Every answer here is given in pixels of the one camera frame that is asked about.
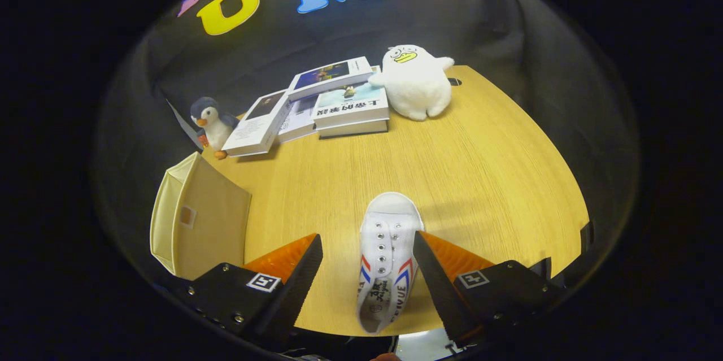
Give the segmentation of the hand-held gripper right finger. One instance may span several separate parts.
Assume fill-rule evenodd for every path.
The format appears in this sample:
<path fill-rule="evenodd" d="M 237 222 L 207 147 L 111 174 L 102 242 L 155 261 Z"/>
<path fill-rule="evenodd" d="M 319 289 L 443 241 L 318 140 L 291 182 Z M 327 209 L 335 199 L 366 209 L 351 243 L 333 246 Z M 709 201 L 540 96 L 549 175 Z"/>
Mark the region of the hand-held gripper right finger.
<path fill-rule="evenodd" d="M 423 230 L 413 255 L 445 333 L 459 347 L 510 338 L 565 297 L 565 287 L 547 275 L 547 259 L 540 268 L 493 263 Z"/>

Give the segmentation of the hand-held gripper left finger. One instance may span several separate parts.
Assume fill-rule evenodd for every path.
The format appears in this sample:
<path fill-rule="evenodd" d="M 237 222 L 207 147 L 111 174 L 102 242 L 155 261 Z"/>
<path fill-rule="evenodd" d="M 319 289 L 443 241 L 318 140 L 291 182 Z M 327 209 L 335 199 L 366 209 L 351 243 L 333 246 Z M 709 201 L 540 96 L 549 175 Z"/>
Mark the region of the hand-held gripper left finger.
<path fill-rule="evenodd" d="M 322 237 L 313 233 L 242 266 L 219 263 L 173 293 L 215 328 L 282 350 L 322 260 Z"/>

